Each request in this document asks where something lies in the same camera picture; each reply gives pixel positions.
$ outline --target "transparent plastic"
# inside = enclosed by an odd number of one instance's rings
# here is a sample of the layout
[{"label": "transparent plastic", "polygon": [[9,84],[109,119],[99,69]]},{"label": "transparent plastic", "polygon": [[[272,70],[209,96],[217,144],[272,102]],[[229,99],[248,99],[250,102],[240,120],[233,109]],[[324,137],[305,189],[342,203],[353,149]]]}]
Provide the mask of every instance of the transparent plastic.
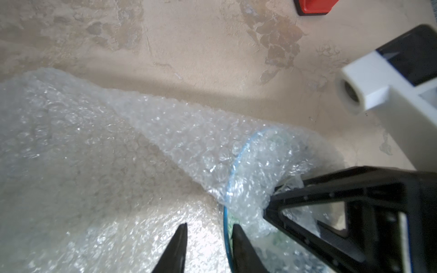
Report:
[{"label": "transparent plastic", "polygon": [[103,89],[56,69],[0,90],[6,271],[148,272],[186,221],[187,272],[224,272],[217,207],[192,181],[262,239],[274,230],[262,209],[283,177],[343,167],[309,130]]},{"label": "transparent plastic", "polygon": [[[303,188],[304,184],[300,175],[291,177],[286,181],[286,183],[275,192],[275,194],[282,193],[288,190],[294,190],[298,188]],[[313,215],[314,209],[310,210],[309,206],[301,206],[285,209],[282,214],[287,218],[293,220],[302,227],[308,229],[311,233],[320,237],[320,230],[317,227],[316,219]]]}]

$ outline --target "blue ring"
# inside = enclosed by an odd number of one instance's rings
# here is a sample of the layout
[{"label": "blue ring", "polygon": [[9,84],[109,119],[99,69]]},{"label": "blue ring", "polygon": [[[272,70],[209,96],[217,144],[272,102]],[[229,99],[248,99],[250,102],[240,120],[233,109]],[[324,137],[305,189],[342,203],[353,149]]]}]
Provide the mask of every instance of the blue ring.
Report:
[{"label": "blue ring", "polygon": [[[225,197],[225,201],[228,202],[228,192],[229,192],[229,188],[231,186],[231,179],[234,177],[235,175],[235,170],[237,169],[241,156],[243,154],[243,152],[249,147],[249,145],[251,144],[251,142],[255,139],[255,137],[257,136],[257,134],[259,133],[264,133],[265,131],[267,131],[268,129],[272,129],[272,128],[265,128],[261,131],[256,131],[250,138],[249,140],[246,141],[246,143],[244,144],[243,148],[241,148],[240,153],[238,154],[238,156],[235,158],[234,163],[232,165],[232,169],[231,169],[231,174],[229,175],[229,180],[228,180],[228,186],[226,189],[226,197]],[[232,252],[231,252],[231,245],[229,242],[229,230],[228,230],[228,209],[226,208],[226,206],[223,207],[223,235],[225,236],[225,250],[226,250],[226,256],[228,257],[228,263],[229,263],[229,268],[231,269],[231,272],[234,273],[234,266],[232,264]]]}]

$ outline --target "marble surface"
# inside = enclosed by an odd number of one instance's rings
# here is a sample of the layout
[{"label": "marble surface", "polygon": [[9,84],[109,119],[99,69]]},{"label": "marble surface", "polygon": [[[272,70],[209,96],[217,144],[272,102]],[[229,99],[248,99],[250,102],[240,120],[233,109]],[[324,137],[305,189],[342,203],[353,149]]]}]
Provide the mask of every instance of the marble surface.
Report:
[{"label": "marble surface", "polygon": [[[350,166],[413,168],[372,112],[346,112],[333,79],[416,25],[435,27],[429,0],[339,0],[320,17],[299,17],[291,0],[1,4],[0,81],[55,67],[105,88],[310,128]],[[192,198],[216,210],[187,184]]]}]

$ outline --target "black metal frame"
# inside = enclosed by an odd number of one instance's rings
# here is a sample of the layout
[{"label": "black metal frame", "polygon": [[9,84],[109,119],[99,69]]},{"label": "black metal frame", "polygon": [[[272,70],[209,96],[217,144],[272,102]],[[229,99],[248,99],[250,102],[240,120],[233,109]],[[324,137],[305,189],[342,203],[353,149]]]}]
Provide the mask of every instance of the black metal frame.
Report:
[{"label": "black metal frame", "polygon": [[[304,183],[314,185],[272,196],[264,219],[337,272],[437,270],[437,174],[354,167]],[[282,214],[338,201],[345,202],[347,230],[319,222],[320,238]],[[400,215],[408,219],[404,237]]]}]

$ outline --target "red object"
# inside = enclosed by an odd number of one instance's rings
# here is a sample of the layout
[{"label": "red object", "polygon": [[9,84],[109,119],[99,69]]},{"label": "red object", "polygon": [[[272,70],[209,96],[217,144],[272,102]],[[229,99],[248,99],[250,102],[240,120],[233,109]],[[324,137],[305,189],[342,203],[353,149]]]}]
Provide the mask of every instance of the red object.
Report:
[{"label": "red object", "polygon": [[294,0],[299,15],[325,15],[338,0]]}]

